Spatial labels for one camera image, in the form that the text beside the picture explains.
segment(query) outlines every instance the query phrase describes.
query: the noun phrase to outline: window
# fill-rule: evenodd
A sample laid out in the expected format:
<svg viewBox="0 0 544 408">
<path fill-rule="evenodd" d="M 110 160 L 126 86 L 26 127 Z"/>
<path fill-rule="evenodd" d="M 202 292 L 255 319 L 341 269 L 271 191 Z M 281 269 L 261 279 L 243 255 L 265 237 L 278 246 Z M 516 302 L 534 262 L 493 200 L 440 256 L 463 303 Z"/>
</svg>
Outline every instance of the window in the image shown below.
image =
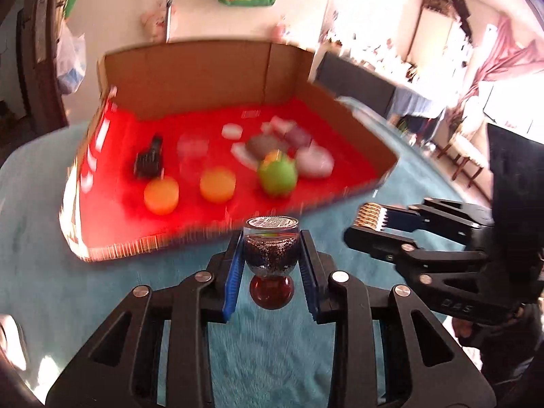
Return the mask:
<svg viewBox="0 0 544 408">
<path fill-rule="evenodd" d="M 483 112 L 498 125 L 544 143 L 544 72 L 480 83 Z"/>
</svg>

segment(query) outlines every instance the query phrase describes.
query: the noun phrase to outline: purple object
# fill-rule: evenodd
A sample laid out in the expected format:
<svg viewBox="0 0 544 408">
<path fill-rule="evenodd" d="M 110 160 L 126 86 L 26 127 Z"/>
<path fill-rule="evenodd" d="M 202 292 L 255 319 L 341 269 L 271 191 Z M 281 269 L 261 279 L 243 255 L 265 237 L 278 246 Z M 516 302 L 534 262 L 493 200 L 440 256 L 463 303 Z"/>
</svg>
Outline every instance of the purple object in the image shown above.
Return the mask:
<svg viewBox="0 0 544 408">
<path fill-rule="evenodd" d="M 312 143 L 312 136 L 297 125 L 285 134 L 284 139 L 295 149 L 309 147 Z"/>
</svg>

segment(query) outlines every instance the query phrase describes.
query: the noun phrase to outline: wooden chair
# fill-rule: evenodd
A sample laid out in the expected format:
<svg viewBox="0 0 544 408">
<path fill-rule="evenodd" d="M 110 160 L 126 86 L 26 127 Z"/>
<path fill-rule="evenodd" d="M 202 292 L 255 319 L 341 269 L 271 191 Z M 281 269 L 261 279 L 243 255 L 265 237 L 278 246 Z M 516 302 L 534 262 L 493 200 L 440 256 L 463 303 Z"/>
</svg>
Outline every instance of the wooden chair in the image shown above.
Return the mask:
<svg viewBox="0 0 544 408">
<path fill-rule="evenodd" d="M 463 121 L 453 133 L 449 143 L 440 151 L 437 158 L 441 158 L 450 148 L 453 148 L 457 152 L 457 156 L 453 159 L 453 162 L 458 165 L 457 170 L 452 176 L 452 181 L 455 181 L 461 170 L 468 162 L 472 162 L 478 167 L 478 170 L 469 180 L 469 188 L 474 184 L 476 177 L 482 172 L 483 169 L 489 168 L 489 162 L 485 156 L 482 155 L 471 143 L 471 139 L 476 132 L 483 125 L 483 109 L 480 105 L 480 100 L 477 96 L 470 97 L 464 104 Z"/>
</svg>

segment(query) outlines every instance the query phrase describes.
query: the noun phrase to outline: white shoe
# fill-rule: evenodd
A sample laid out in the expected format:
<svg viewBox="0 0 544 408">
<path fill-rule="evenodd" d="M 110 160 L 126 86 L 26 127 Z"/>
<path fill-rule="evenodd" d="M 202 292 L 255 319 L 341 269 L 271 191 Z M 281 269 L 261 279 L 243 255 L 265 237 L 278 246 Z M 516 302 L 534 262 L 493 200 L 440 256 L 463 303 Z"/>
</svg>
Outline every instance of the white shoe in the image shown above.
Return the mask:
<svg viewBox="0 0 544 408">
<path fill-rule="evenodd" d="M 7 360 L 21 371 L 27 368 L 23 346 L 22 332 L 14 319 L 8 314 L 0 314 L 0 347 Z"/>
</svg>

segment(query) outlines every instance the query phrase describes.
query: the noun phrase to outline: orange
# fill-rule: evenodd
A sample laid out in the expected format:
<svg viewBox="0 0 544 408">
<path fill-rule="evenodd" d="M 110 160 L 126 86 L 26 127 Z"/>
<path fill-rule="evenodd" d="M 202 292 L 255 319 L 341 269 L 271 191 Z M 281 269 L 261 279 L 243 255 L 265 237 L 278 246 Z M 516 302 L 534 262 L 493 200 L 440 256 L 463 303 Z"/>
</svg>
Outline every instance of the orange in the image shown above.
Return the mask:
<svg viewBox="0 0 544 408">
<path fill-rule="evenodd" d="M 225 167 L 205 170 L 200 177 L 200 194 L 214 204 L 227 202 L 235 194 L 236 175 Z"/>
<path fill-rule="evenodd" d="M 143 191 L 143 202 L 156 215 L 168 215 L 177 207 L 180 187 L 175 179 L 165 176 L 148 182 Z"/>
</svg>

